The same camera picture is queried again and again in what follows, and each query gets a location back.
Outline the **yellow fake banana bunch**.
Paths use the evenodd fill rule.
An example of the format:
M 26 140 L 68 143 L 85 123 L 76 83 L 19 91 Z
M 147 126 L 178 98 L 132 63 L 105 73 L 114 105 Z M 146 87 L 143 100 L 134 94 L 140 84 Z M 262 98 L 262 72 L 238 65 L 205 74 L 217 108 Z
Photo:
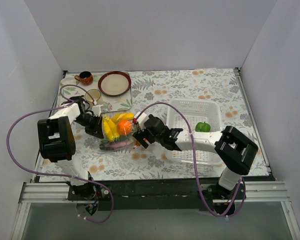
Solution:
M 117 132 L 117 125 L 108 117 L 104 116 L 102 119 L 103 131 L 110 142 L 119 139 L 120 135 Z

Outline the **dark purple fake eggplant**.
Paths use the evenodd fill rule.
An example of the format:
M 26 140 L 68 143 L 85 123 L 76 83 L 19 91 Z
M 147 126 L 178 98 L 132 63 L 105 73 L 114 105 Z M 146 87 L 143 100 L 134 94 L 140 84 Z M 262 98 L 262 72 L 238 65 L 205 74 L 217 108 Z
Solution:
M 115 152 L 124 148 L 129 147 L 133 143 L 132 140 L 122 140 L 114 142 L 101 143 L 99 149 L 106 152 Z

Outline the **clear zip top bag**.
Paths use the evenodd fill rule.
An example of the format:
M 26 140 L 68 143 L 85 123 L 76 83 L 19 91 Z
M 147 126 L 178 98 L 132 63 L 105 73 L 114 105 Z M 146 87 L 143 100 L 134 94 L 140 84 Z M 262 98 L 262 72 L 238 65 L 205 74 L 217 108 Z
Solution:
M 104 115 L 104 116 L 108 116 L 110 119 L 112 119 L 115 115 L 113 115 L 112 117 L 109 116 L 109 115 Z M 131 122 L 133 123 L 133 130 L 132 130 L 132 132 L 129 135 L 127 135 L 127 136 L 119 136 L 119 139 L 117 139 L 115 142 L 125 141 L 125 140 L 131 140 L 131 141 L 133 141 L 133 143 L 129 147 L 126 147 L 126 148 L 123 148 L 123 149 L 120 149 L 120 150 L 117 150 L 117 151 L 121 151 L 121 150 L 125 150 L 125 149 L 134 149 L 139 144 L 138 141 L 133 137 L 133 134 L 137 130 L 137 128 L 136 128 L 136 126 L 134 124 L 134 118 L 133 118 L 133 120 L 131 120 Z M 104 130 L 103 130 L 103 124 L 102 124 L 102 132 L 103 132 L 104 139 L 102 139 L 102 140 L 99 141 L 99 145 L 101 143 L 113 142 L 113 141 L 109 141 L 107 139 L 106 134 L 104 133 Z

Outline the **orange fake fruit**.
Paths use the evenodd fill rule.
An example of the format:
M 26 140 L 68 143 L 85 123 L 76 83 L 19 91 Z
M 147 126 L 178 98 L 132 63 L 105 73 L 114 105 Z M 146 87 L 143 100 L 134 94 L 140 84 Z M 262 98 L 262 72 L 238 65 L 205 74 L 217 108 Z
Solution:
M 133 131 L 134 125 L 130 120 L 121 120 L 116 124 L 120 136 L 128 136 Z

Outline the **green fake bell pepper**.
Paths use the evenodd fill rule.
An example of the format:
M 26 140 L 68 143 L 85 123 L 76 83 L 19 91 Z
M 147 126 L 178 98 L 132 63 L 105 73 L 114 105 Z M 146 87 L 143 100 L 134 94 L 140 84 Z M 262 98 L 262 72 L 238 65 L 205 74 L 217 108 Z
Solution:
M 211 131 L 211 126 L 207 122 L 198 122 L 195 126 L 195 131 L 209 133 Z

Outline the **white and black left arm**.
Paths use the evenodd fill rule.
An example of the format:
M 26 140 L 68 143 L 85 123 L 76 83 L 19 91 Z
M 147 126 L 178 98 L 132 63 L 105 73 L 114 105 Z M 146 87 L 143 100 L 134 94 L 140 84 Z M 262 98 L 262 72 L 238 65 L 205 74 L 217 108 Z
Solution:
M 97 190 L 94 184 L 86 182 L 93 179 L 91 174 L 73 159 L 76 143 L 71 124 L 75 122 L 84 127 L 86 134 L 103 139 L 103 117 L 89 110 L 82 95 L 71 97 L 62 107 L 51 117 L 37 122 L 39 151 L 43 158 L 55 163 L 70 176 L 69 185 L 75 195 L 91 200 Z

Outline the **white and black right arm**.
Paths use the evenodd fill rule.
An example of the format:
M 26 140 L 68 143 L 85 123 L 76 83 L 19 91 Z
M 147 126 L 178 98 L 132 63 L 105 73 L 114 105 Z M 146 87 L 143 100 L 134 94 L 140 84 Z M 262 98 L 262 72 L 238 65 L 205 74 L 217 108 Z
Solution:
M 168 128 L 161 119 L 142 113 L 132 122 L 137 126 L 133 137 L 144 147 L 154 142 L 169 151 L 202 151 L 217 154 L 226 168 L 215 186 L 216 195 L 227 199 L 235 192 L 242 176 L 249 174 L 258 146 L 233 126 L 222 131 L 190 132 Z

